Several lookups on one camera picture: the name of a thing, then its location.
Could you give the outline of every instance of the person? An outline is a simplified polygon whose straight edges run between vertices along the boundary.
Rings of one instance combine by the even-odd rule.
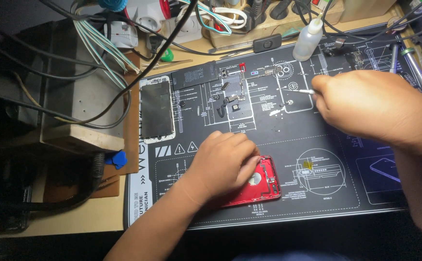
[[[352,71],[312,80],[324,120],[392,147],[411,217],[422,231],[422,94],[398,75]],[[210,199],[243,186],[260,160],[243,134],[211,133],[190,168],[116,242],[105,260],[165,260]]]

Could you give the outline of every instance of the white plastic bottle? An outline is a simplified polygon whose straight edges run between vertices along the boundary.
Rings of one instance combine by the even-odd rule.
[[[296,61],[304,62],[312,56],[322,38],[322,25],[323,22],[319,16],[301,30],[293,50],[293,57]]]

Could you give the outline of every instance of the green cap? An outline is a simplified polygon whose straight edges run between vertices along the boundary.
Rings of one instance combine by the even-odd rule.
[[[408,48],[408,49],[406,49],[406,50],[403,50],[402,52],[401,52],[401,55],[402,56],[405,56],[406,54],[408,54],[408,53],[410,53],[410,52],[413,52],[414,51],[414,49],[411,47],[411,48]]]
[[[174,59],[174,54],[169,48],[161,56],[161,60],[163,62],[172,62],[173,59]]]

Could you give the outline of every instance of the screwdriver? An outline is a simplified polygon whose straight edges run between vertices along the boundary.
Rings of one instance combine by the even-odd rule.
[[[316,93],[314,90],[288,90],[288,91],[301,92],[301,93],[306,93],[306,94],[311,94],[311,95]]]

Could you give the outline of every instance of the hand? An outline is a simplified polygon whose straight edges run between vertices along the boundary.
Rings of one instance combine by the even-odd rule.
[[[200,145],[177,184],[199,205],[242,187],[253,175],[260,152],[244,133],[215,131]]]
[[[353,71],[312,79],[317,108],[341,131],[388,144],[422,135],[422,94],[388,72]]]

